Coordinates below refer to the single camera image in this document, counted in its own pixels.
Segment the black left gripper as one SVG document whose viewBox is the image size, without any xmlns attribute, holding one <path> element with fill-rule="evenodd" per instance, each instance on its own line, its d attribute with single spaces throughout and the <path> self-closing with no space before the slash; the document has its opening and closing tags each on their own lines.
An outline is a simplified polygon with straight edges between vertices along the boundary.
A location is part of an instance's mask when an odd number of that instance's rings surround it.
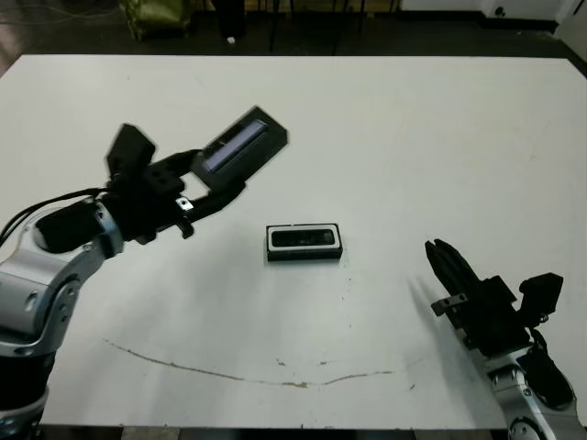
<svg viewBox="0 0 587 440">
<path fill-rule="evenodd" d="M 112 215 L 125 242 L 149 243 L 159 232 L 177 226 L 182 237 L 193 235 L 188 222 L 197 222 L 232 203 L 246 188 L 245 182 L 232 184 L 191 200 L 187 216 L 178 200 L 185 184 L 182 176 L 192 171 L 200 149 L 178 152 L 135 172 L 119 172 L 108 183 L 103 206 Z"/>
</svg>

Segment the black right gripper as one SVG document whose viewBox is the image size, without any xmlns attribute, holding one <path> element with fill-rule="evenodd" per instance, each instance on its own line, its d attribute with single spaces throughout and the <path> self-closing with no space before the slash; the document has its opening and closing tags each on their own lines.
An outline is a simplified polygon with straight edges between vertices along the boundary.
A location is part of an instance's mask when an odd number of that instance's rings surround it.
<svg viewBox="0 0 587 440">
<path fill-rule="evenodd" d="M 505 355 L 527 347 L 530 336 L 512 306 L 516 301 L 499 276 L 480 280 L 467 260 L 449 243 L 425 243 L 430 266 L 449 293 L 433 302 L 436 316 L 446 315 L 464 346 L 483 356 Z"/>
</svg>

